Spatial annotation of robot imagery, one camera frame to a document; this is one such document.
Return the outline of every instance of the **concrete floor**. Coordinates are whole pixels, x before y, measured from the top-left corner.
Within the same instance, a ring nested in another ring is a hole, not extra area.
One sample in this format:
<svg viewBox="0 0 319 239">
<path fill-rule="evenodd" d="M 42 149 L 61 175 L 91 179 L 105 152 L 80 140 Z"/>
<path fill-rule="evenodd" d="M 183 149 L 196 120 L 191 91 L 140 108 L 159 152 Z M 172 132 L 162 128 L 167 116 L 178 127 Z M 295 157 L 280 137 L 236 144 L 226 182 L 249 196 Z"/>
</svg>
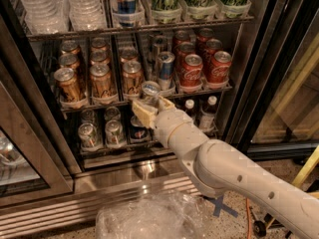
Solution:
<svg viewBox="0 0 319 239">
<path fill-rule="evenodd" d="M 299 172 L 301 166 L 296 165 L 292 160 L 276 160 L 259 162 L 259 165 L 264 167 L 272 174 L 281 179 L 291 182 Z M 306 190 L 311 183 L 319 178 L 319 168 L 310 174 L 302 189 Z M 258 205 L 249 200 L 253 211 L 261 220 L 266 214 L 265 211 Z M 223 197 L 218 198 L 214 202 L 206 200 L 207 211 L 210 213 L 209 218 L 205 224 L 205 238 L 207 239 L 238 239 L 247 238 L 248 219 L 246 212 L 246 198 L 236 192 L 228 191 Z M 19 239 L 90 239 L 95 238 L 95 222 L 78 224 L 68 227 L 59 228 L 52 231 L 42 232 L 30 236 L 19 237 Z M 272 228 L 267 231 L 266 239 L 285 238 L 287 229 Z M 296 239 L 297 237 L 291 235 L 289 238 Z"/>
</svg>

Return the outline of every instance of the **plastic bag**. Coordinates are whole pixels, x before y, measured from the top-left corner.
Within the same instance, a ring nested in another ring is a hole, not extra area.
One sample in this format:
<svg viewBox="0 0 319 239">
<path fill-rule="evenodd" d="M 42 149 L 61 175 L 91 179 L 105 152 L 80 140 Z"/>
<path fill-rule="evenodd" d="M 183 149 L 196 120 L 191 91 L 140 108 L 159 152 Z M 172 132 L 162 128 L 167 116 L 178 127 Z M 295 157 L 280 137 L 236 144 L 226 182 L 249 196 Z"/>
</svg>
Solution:
<svg viewBox="0 0 319 239">
<path fill-rule="evenodd" d="M 206 202 L 179 192 L 148 195 L 137 202 L 103 207 L 97 216 L 97 239 L 203 238 Z"/>
</svg>

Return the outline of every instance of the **white bottle cap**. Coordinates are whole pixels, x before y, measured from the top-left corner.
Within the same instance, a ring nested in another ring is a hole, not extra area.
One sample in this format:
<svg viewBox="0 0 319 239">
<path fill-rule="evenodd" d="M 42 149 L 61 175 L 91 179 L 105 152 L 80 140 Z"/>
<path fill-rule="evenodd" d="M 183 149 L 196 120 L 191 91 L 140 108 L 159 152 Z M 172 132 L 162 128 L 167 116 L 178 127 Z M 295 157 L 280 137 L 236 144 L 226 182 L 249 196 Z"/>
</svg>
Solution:
<svg viewBox="0 0 319 239">
<path fill-rule="evenodd" d="M 195 102 L 193 100 L 186 100 L 185 107 L 187 109 L 192 109 L 194 104 L 195 104 Z"/>
<path fill-rule="evenodd" d="M 217 97 L 216 97 L 216 96 L 210 96 L 210 97 L 208 98 L 208 103 L 209 103 L 211 106 L 216 105 L 216 103 L 217 103 Z"/>
</svg>

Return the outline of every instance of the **cable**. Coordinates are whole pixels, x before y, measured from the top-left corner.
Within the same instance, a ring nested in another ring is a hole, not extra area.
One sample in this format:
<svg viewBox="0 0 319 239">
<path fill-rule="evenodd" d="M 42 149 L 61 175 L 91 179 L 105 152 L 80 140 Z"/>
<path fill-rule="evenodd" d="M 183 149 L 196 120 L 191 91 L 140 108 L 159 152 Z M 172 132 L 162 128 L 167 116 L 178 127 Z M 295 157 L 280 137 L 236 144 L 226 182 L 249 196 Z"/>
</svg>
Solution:
<svg viewBox="0 0 319 239">
<path fill-rule="evenodd" d="M 251 238 L 251 215 L 249 209 L 249 199 L 246 198 L 246 211 L 247 211 L 247 222 L 248 222 L 248 231 L 247 231 L 247 239 Z"/>
</svg>

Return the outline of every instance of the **plastic bottle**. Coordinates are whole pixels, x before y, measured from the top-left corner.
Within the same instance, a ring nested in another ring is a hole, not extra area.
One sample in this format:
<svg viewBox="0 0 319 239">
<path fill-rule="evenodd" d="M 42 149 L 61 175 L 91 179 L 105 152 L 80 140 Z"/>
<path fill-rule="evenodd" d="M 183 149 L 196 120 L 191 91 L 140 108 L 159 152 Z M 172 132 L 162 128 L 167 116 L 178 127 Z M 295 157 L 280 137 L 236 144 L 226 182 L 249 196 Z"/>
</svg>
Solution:
<svg viewBox="0 0 319 239">
<path fill-rule="evenodd" d="M 213 127 L 213 120 L 217 112 L 217 97 L 210 96 L 207 101 L 201 106 L 199 129 L 203 132 L 209 132 Z"/>
<path fill-rule="evenodd" d="M 193 100 L 186 100 L 184 111 L 190 116 L 195 123 L 196 120 L 196 110 L 195 110 L 195 102 Z"/>
</svg>

